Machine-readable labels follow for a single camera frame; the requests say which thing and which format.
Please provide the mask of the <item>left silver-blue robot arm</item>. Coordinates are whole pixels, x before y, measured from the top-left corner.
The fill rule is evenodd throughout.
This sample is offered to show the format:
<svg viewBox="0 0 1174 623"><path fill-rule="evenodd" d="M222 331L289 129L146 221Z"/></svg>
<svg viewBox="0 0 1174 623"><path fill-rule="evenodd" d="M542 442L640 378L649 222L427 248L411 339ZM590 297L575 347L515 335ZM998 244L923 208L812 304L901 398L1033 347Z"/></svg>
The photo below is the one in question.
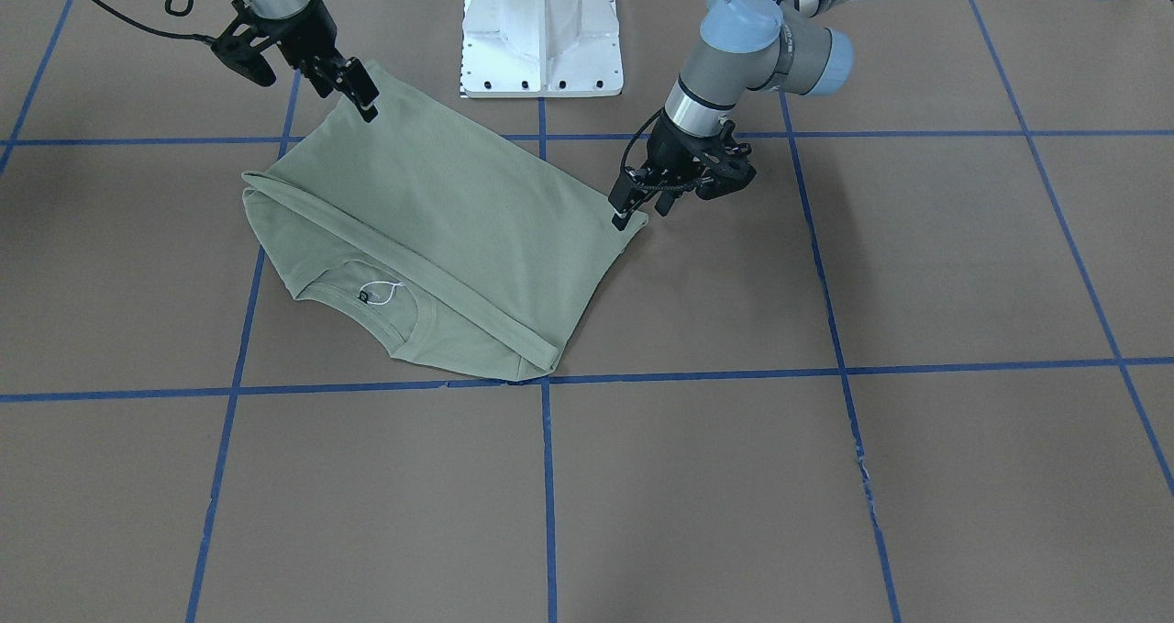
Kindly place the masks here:
<svg viewBox="0 0 1174 623"><path fill-rule="evenodd" d="M1170 202L1166 0L708 0L646 162L614 192L666 228L1014 231L1051 209L1143 217Z"/></svg>

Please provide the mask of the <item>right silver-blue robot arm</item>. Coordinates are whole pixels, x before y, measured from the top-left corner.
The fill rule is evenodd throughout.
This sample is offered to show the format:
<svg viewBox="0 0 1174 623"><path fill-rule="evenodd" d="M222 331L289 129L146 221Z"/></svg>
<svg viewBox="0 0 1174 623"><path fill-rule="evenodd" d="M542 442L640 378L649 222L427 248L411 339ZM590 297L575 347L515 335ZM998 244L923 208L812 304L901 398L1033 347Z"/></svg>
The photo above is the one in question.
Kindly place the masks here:
<svg viewBox="0 0 1174 623"><path fill-rule="evenodd" d="M264 50L275 46L322 97L340 93L367 124L378 116L378 88L360 60L337 49L338 27L324 0L234 0L235 16L217 38L189 34L205 43L228 70L268 87L276 83Z"/></svg>

